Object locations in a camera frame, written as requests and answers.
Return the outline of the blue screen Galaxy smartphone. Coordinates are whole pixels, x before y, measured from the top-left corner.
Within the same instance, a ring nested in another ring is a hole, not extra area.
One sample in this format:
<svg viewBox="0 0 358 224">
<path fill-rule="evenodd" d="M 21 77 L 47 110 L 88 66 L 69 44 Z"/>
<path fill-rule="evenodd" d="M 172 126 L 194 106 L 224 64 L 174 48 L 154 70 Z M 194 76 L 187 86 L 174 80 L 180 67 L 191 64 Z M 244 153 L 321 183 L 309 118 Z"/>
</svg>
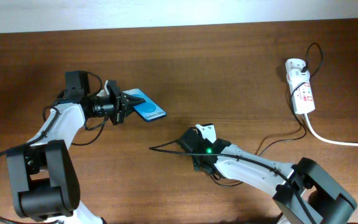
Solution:
<svg viewBox="0 0 358 224">
<path fill-rule="evenodd" d="M 146 122 L 151 122 L 160 118 L 163 118 L 167 113 L 159 107 L 154 101 L 152 101 L 143 91 L 138 88 L 126 90 L 124 93 L 143 98 L 144 103 L 134 106 L 134 111 Z"/>
</svg>

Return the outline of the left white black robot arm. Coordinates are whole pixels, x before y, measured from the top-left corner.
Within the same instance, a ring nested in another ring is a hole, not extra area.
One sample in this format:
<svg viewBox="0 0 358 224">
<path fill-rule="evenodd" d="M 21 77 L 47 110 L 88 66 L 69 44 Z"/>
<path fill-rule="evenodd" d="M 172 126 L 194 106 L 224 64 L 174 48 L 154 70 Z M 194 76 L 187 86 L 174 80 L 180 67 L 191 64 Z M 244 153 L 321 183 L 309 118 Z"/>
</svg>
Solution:
<svg viewBox="0 0 358 224">
<path fill-rule="evenodd" d="M 90 118 L 117 125 L 145 99 L 124 93 L 114 80 L 92 93 L 90 72 L 65 73 L 66 87 L 49 106 L 40 131 L 7 153 L 14 210 L 21 218 L 45 223 L 104 223 L 80 200 L 80 185 L 68 150 Z"/>
</svg>

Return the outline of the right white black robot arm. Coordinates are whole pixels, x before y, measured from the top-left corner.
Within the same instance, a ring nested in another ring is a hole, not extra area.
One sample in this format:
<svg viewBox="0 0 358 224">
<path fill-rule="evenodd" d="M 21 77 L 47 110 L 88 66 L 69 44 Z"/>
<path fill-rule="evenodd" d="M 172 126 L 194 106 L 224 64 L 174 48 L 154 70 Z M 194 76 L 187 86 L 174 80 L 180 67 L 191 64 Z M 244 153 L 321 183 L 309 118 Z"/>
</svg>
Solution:
<svg viewBox="0 0 358 224">
<path fill-rule="evenodd" d="M 193 158 L 196 170 L 270 195 L 286 223 L 347 223 L 357 208 L 350 193 L 312 159 L 291 164 L 256 156 L 217 138 L 213 125 L 196 125 L 177 143 Z"/>
</svg>

